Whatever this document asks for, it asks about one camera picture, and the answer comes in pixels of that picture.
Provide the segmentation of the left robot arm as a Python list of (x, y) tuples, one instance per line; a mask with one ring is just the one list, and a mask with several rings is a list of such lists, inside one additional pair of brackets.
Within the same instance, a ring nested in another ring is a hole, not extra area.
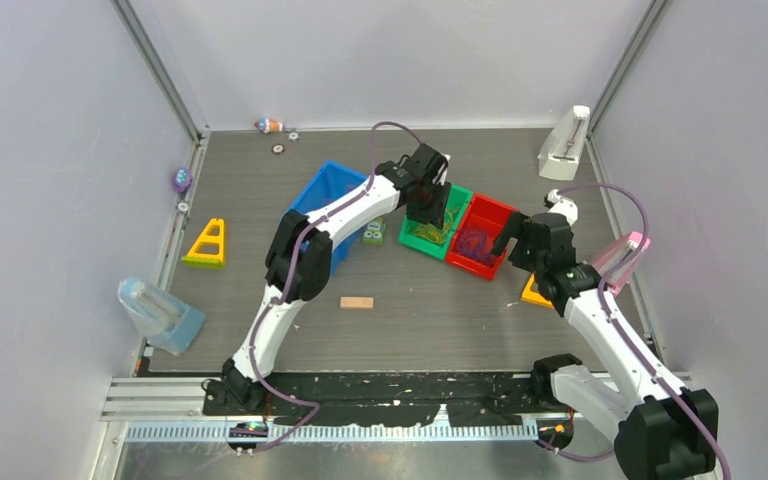
[(386, 161), (358, 187), (316, 210), (288, 210), (266, 255), (261, 305), (238, 350), (223, 364), (221, 382), (240, 412), (264, 405), (268, 376), (300, 310), (327, 286), (334, 249), (378, 217), (404, 208), (415, 222), (444, 225), (450, 157), (422, 143)]

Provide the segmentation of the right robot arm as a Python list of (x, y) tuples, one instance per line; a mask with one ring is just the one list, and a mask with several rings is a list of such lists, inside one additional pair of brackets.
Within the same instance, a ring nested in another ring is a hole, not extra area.
[(630, 329), (599, 272), (580, 262), (560, 213), (511, 213), (492, 252), (516, 242), (508, 259), (534, 275), (539, 293), (596, 353), (614, 384), (560, 355), (537, 366), (531, 387), (544, 410), (562, 404), (582, 414), (613, 444), (629, 479), (686, 479), (715, 469), (719, 408), (704, 389), (691, 390)]

